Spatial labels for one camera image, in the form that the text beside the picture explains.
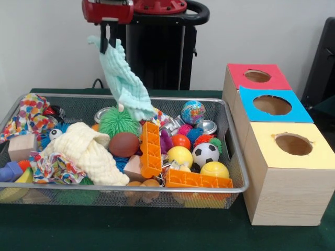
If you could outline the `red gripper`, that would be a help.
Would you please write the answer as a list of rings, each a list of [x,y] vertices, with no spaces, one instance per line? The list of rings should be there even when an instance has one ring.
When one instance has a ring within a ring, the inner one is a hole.
[[[106,52],[109,44],[115,48],[117,39],[117,23],[109,23],[109,39],[106,38],[106,24],[118,22],[128,24],[132,21],[133,1],[88,1],[82,0],[83,16],[87,22],[100,24],[100,52]]]

